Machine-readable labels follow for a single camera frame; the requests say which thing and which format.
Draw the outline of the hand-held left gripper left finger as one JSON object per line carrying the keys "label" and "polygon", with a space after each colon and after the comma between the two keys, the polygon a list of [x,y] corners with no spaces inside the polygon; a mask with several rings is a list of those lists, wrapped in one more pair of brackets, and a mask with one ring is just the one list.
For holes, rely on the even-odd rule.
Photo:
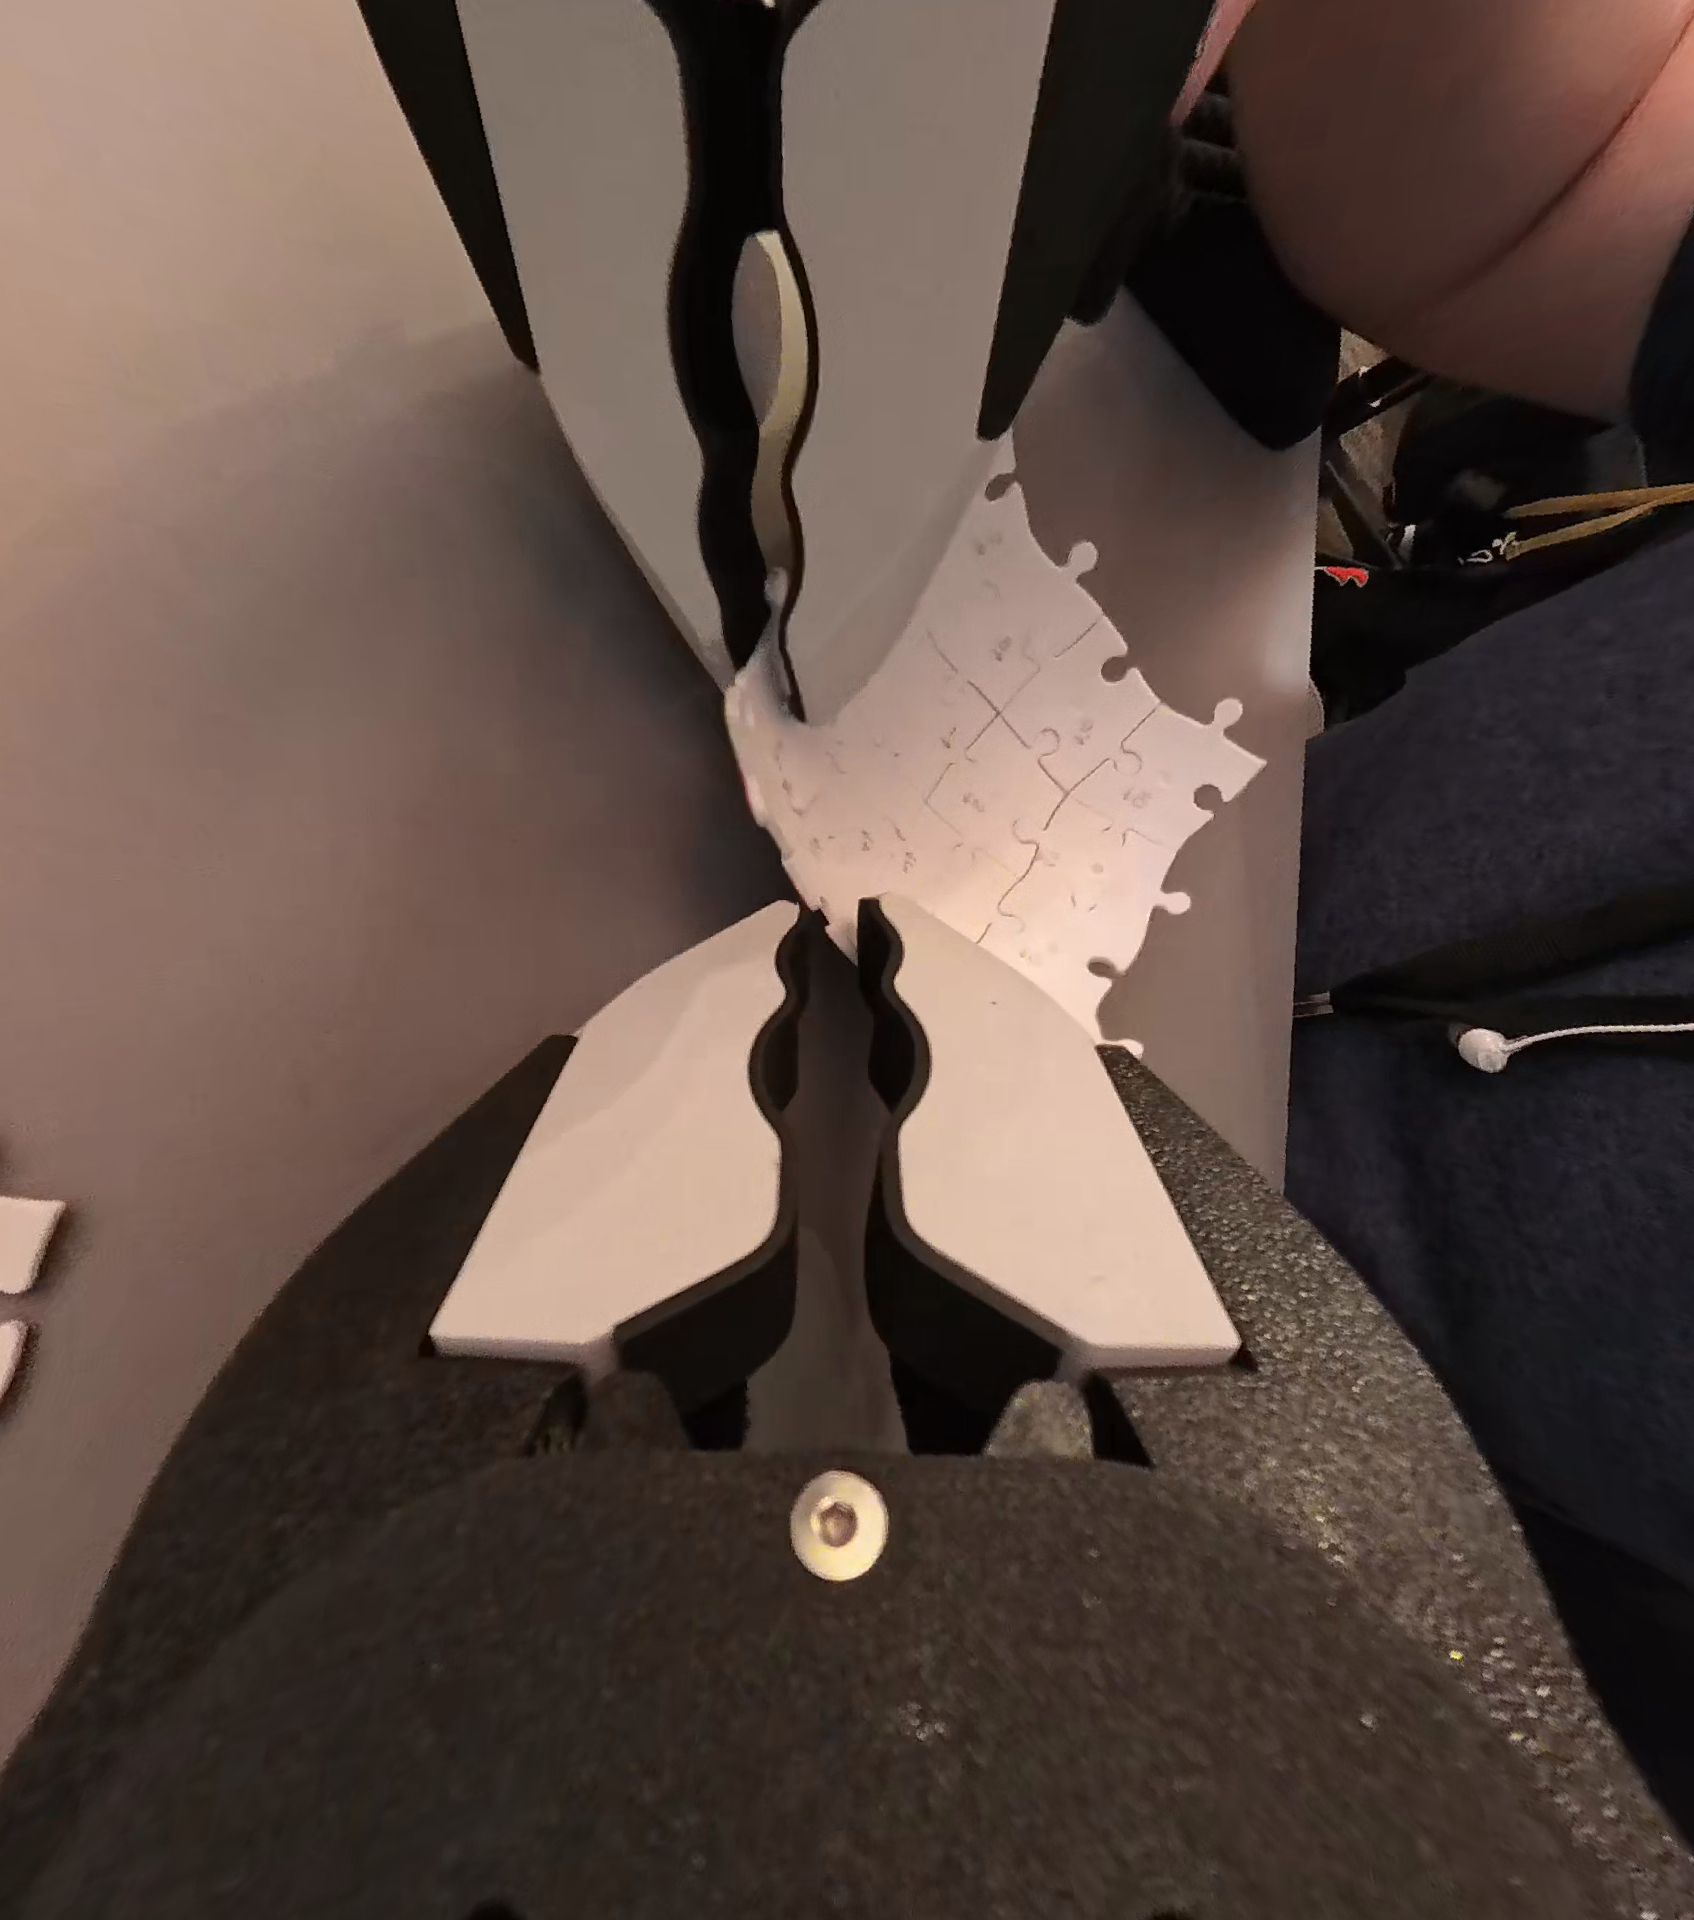
{"label": "hand-held left gripper left finger", "polygon": [[574,1035],[434,1319],[453,1358],[748,1378],[797,1298],[807,913],[774,902]]}

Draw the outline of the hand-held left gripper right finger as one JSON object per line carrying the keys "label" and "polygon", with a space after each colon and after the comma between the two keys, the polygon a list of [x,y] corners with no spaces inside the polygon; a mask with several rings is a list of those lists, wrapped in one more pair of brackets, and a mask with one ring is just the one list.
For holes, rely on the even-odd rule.
{"label": "hand-held left gripper right finger", "polygon": [[912,900],[864,900],[856,956],[888,1355],[922,1378],[1227,1366],[1242,1336],[1087,1028]]}

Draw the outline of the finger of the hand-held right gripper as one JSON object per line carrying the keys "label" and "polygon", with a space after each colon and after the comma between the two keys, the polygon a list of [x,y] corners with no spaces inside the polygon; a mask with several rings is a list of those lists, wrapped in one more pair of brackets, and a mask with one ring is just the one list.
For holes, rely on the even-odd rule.
{"label": "finger of the hand-held right gripper", "polygon": [[783,199],[814,395],[787,662],[830,722],[906,631],[995,455],[981,408],[1053,1],[826,1],[787,42]]}
{"label": "finger of the hand-held right gripper", "polygon": [[535,366],[574,464],[728,687],[789,565],[776,4],[456,4]]}

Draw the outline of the assembled white puzzle section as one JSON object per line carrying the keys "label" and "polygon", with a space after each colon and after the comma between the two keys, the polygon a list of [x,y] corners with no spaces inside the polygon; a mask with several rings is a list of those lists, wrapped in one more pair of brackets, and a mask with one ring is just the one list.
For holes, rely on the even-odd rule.
{"label": "assembled white puzzle section", "polygon": [[856,958],[861,902],[915,900],[1017,968],[1099,1043],[1101,1010],[1170,870],[1262,757],[1167,704],[1085,584],[1099,550],[1041,545],[1005,441],[906,629],[830,722],[793,714],[769,641],[724,696],[754,822]]}

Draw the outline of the person's right forearm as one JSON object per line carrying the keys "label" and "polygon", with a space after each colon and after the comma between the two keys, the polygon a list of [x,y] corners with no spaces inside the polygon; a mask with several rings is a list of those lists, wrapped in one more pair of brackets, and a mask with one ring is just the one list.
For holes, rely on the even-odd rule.
{"label": "person's right forearm", "polygon": [[1320,309],[1624,415],[1694,217],[1694,1],[1264,1],[1224,65],[1252,205]]}

